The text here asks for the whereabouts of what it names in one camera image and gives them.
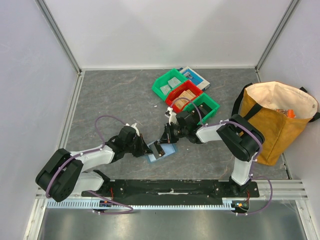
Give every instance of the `fabric bag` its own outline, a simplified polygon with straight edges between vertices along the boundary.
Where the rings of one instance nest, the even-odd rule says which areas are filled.
[[[277,109],[292,109],[295,118]],[[317,100],[303,87],[271,81],[246,85],[234,103],[232,115],[239,113],[263,134],[265,141],[257,161],[273,166],[306,125],[320,118],[317,109]]]

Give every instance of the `green plastic bin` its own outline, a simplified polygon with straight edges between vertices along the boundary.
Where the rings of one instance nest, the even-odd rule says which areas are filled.
[[[171,91],[188,80],[177,69],[174,68],[168,71],[166,74],[159,77],[157,80],[155,80],[151,88],[155,92],[155,94],[157,94],[163,101],[166,100],[167,96],[169,95],[169,93],[171,93],[171,91],[169,91],[166,95],[164,95],[160,88],[163,87],[164,85],[167,85],[168,81],[174,77],[176,77],[181,83],[175,86],[174,88],[170,87]]]
[[[198,96],[194,101],[194,104],[196,106],[199,106],[202,103],[207,104],[212,110],[202,119],[202,123],[205,124],[209,118],[212,118],[220,108],[220,105],[213,101],[211,97],[209,97],[207,94],[202,93],[200,96]],[[184,111],[192,111],[195,107],[189,103],[183,110]]]

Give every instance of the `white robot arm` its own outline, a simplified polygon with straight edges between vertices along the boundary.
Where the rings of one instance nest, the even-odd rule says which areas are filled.
[[[176,143],[180,138],[188,138],[195,144],[223,141],[235,156],[233,172],[229,179],[234,185],[235,194],[247,187],[251,181],[252,162],[265,141],[261,132],[238,114],[219,124],[204,126],[198,126],[201,119],[195,111],[176,114],[168,107],[166,115],[169,117],[169,123],[164,127],[159,141],[161,144]]]
[[[72,192],[97,191],[108,177],[98,170],[87,171],[98,165],[114,163],[126,153],[134,157],[152,153],[136,123],[125,125],[104,146],[71,152],[58,149],[37,175],[35,182],[43,190],[49,191],[50,197],[57,202],[63,201]]]

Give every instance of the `black strap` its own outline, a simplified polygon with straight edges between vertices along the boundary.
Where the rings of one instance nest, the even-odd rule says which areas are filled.
[[[308,91],[302,86],[299,88],[301,91],[305,92],[305,93],[308,93]]]
[[[248,113],[243,118],[248,121],[255,114],[257,114],[261,109],[262,109],[262,106],[259,103],[256,103],[255,105],[253,105],[250,111],[248,111]]]
[[[240,92],[239,96],[237,97],[237,99],[236,99],[235,102],[234,102],[231,116],[239,113],[241,101],[242,101],[242,99],[244,98],[245,89],[246,89],[246,87],[249,87],[249,86],[251,86],[251,85],[252,85],[252,83],[249,83],[249,84],[247,84],[247,85],[245,85],[245,86],[243,87],[242,91]]]
[[[309,121],[309,123],[312,123],[318,119],[320,119],[320,112],[316,112],[313,118],[311,118],[311,120]]]

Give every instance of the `brown item in bin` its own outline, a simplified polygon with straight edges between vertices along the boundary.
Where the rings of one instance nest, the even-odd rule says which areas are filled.
[[[186,92],[188,94],[190,94],[192,96],[192,98],[194,98],[196,96],[190,89],[188,89]]]
[[[177,98],[187,98],[189,100],[193,99],[196,95],[193,94],[193,92],[191,92],[191,94],[188,91],[183,91],[179,97]],[[188,103],[188,101],[186,99],[179,99],[175,102],[174,105],[176,105],[179,109],[182,109],[184,107],[184,105],[186,105]]]

